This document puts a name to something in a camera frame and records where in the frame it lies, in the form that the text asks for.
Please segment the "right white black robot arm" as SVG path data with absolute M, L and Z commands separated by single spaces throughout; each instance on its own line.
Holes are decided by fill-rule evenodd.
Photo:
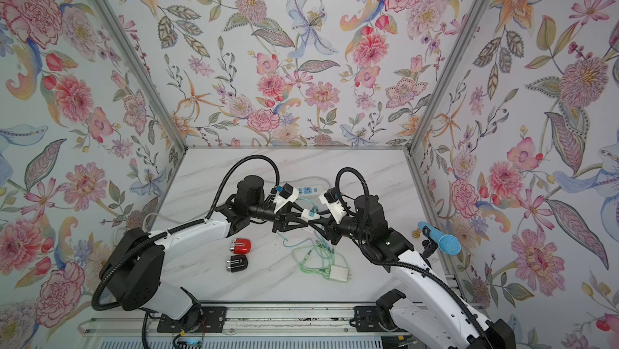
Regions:
M 351 239 L 369 263 L 403 285 L 376 302 L 383 328 L 406 331 L 428 348 L 517 346 L 508 323 L 492 321 L 469 305 L 403 234 L 388 225 L 382 205 L 358 170 L 340 169 L 322 201 L 330 217 L 310 221 L 312 228 L 332 244 Z

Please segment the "white power strip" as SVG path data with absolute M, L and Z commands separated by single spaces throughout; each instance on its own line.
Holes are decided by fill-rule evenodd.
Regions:
M 323 192 L 320 186 L 305 185 L 298 187 L 298 194 L 300 197 L 318 197 Z

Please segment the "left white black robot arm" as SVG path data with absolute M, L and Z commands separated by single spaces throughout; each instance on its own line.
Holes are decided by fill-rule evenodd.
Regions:
M 164 231 L 128 231 L 99 273 L 92 308 L 143 310 L 172 321 L 181 333 L 193 332 L 206 318 L 201 302 L 187 289 L 162 281 L 165 265 L 207 243 L 230 238 L 251 223 L 271 222 L 274 231 L 286 232 L 319 219 L 317 211 L 298 205 L 298 189 L 279 179 L 266 194 L 261 177 L 246 176 L 222 202 L 225 186 L 220 184 L 211 208 L 195 220 Z

